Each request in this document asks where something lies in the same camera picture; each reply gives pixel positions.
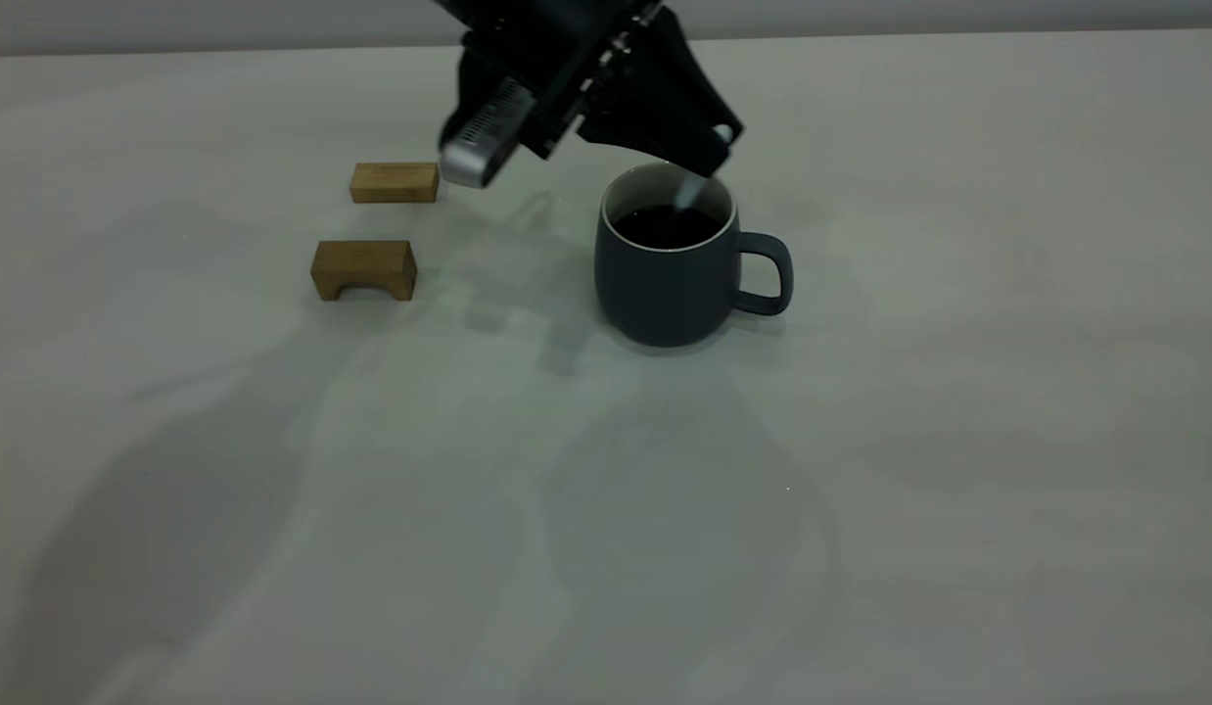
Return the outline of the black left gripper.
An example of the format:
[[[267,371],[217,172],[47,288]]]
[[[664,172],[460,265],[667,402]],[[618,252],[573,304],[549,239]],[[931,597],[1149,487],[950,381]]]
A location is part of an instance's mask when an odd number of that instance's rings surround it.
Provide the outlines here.
[[[487,156],[525,147],[549,157],[629,34],[623,86],[584,111],[583,141],[710,178],[743,133],[692,55],[678,16],[661,1],[459,1],[457,18],[465,27],[457,139],[492,141]]]

